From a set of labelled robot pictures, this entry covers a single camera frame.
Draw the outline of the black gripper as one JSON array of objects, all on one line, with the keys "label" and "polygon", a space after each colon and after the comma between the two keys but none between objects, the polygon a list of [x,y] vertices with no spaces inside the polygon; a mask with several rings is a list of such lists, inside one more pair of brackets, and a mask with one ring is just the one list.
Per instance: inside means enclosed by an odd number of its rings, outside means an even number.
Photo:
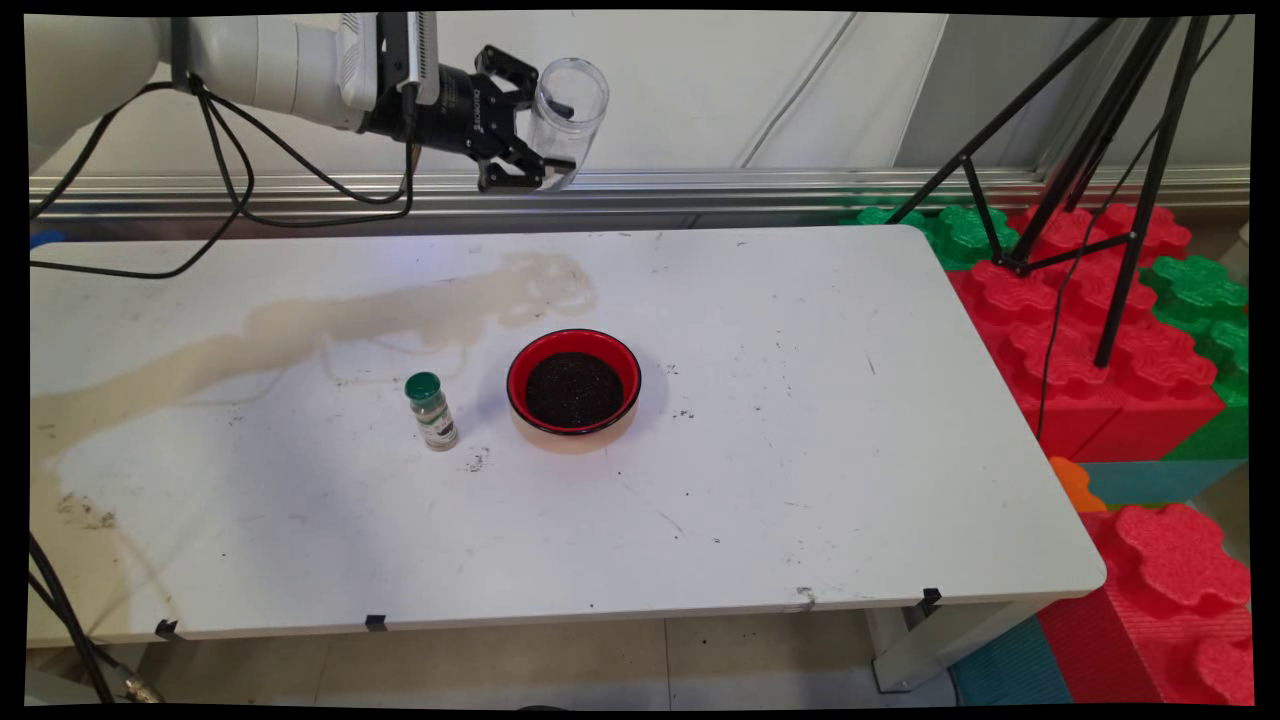
[{"label": "black gripper", "polygon": [[420,100],[419,85],[388,85],[366,114],[365,131],[477,163],[483,193],[531,193],[553,190],[579,164],[571,158],[544,158],[521,142],[517,111],[540,108],[561,119],[575,109],[538,88],[539,72],[525,61],[486,45],[475,58],[472,74],[439,67],[439,95]]}]

